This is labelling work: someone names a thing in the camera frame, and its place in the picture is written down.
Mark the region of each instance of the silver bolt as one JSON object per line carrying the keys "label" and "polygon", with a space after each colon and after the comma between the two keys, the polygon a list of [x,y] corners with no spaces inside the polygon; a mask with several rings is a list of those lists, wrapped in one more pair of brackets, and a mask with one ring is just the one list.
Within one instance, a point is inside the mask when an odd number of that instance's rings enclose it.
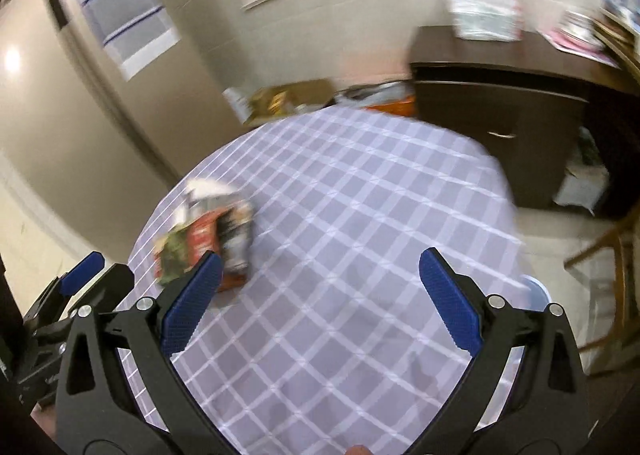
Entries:
{"label": "silver bolt", "polygon": [[497,294],[489,297],[489,305],[491,305],[491,307],[493,307],[494,309],[501,309],[502,307],[504,307],[504,304],[504,298],[498,296]]}
{"label": "silver bolt", "polygon": [[91,314],[91,311],[91,305],[82,305],[82,307],[78,309],[78,316],[80,318],[86,318]]}
{"label": "silver bolt", "polygon": [[152,298],[140,298],[136,302],[136,309],[138,310],[149,310],[154,306],[154,301]]}
{"label": "silver bolt", "polygon": [[564,309],[561,305],[552,303],[551,305],[549,305],[549,312],[554,316],[562,316],[562,314],[564,314]]}

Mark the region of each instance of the blue gripper pad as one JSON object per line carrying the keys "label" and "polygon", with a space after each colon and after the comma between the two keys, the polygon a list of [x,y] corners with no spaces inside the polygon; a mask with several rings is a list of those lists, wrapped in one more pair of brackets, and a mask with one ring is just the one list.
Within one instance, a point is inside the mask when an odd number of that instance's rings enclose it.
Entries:
{"label": "blue gripper pad", "polygon": [[182,352],[222,281],[222,259],[210,255],[182,290],[162,320],[160,349],[165,356]]}
{"label": "blue gripper pad", "polygon": [[104,257],[94,251],[86,255],[76,267],[60,278],[60,294],[73,296],[95,275],[104,269]]}
{"label": "blue gripper pad", "polygon": [[420,256],[420,279],[453,341],[476,356],[482,348],[480,319],[455,280],[430,252]]}

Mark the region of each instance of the purple plaid tablecloth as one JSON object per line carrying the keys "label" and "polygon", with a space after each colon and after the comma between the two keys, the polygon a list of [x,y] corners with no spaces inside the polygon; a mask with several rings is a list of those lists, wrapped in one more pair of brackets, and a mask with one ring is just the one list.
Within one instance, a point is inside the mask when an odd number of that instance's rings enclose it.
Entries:
{"label": "purple plaid tablecloth", "polygon": [[[355,444],[401,454],[470,360],[418,278],[437,247],[485,292],[526,307],[514,207],[495,159],[449,130],[335,106],[265,125],[188,177],[239,188],[255,207],[249,282],[217,295],[172,360],[194,398],[242,452],[338,455]],[[129,258],[154,284],[154,238],[170,229],[180,183]],[[146,419],[163,427],[134,360],[124,366]],[[483,418],[496,419],[505,371]]]}

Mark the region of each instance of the round table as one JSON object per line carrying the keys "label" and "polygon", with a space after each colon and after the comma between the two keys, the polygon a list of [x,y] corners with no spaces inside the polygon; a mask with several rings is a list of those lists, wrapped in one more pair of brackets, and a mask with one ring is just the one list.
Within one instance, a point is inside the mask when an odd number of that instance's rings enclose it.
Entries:
{"label": "round table", "polygon": [[[417,438],[470,360],[418,278],[427,247],[485,294],[530,304],[504,175],[449,130],[335,106],[236,139],[196,177],[231,184],[253,204],[250,279],[216,295],[172,361],[242,453],[341,455],[364,444],[395,455]],[[185,184],[140,234],[129,258],[136,286],[121,308],[158,295],[154,239],[173,225]],[[124,368],[146,419],[163,427],[132,356]]]}

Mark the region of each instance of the snack package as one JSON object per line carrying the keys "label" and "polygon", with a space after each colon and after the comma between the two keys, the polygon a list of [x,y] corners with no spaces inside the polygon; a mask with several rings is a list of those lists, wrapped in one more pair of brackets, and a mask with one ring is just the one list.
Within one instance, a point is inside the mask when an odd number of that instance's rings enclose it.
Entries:
{"label": "snack package", "polygon": [[218,292],[244,285],[249,270],[253,208],[234,188],[212,180],[187,183],[171,231],[154,247],[156,282],[163,287],[189,271],[206,251],[222,257]]}

